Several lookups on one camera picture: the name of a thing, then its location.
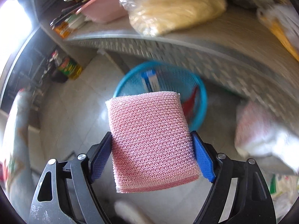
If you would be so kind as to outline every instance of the red object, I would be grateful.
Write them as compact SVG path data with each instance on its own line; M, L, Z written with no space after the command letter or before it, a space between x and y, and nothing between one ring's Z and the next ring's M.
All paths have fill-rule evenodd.
M0 162L0 181L4 181L3 172L3 165L2 162Z
M187 101L182 103L183 113L186 120L189 120L189 118L192 116L197 90L198 90L198 86L196 86L193 89L190 98Z

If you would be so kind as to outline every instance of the blue basket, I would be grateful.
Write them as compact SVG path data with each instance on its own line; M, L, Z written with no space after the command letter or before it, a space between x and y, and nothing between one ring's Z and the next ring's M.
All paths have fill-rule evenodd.
M189 130L198 130L207 112L207 92L199 76L178 66L149 61L134 67L118 84L114 96L128 96L147 93L141 74L154 69L161 91L173 91L180 94L181 102L190 98L198 85L194 104L194 117L189 122Z

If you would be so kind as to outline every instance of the metal screw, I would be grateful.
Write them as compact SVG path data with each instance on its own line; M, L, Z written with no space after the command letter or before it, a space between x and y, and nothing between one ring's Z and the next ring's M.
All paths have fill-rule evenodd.
M53 165L56 162L56 159L52 158L48 161L49 165Z
M249 159L248 159L248 162L249 162L250 164L252 164L252 165L255 164L255 160L252 159L252 158L249 158Z
M78 155L77 158L78 158L78 160L83 160L86 158L86 154L80 154L80 155Z
M226 155L224 153L219 153L217 156L218 156L219 159L225 159L226 158Z

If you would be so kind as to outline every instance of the bright window light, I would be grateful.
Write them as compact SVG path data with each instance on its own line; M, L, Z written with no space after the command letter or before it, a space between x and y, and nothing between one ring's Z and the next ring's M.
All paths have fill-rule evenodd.
M32 29L31 21L17 0L7 0L0 7L0 73L20 43Z

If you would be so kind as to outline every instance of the blue gripper pad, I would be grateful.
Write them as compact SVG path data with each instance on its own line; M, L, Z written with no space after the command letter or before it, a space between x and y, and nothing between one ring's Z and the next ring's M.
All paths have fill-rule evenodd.
M103 138L103 140L98 146L100 149L98 150L95 156L92 156L91 170L89 175L90 181L92 183L96 179L99 179L101 177L101 174L104 170L107 160L111 154L111 142L112 142L112 134L111 132L107 132L107 134L105 135L105 137Z
M210 182L213 182L216 178L213 168L213 161L211 160L209 154L206 149L202 145L203 142L198 137L196 131L192 131L191 133L193 149L197 164L202 172L202 175L208 179Z

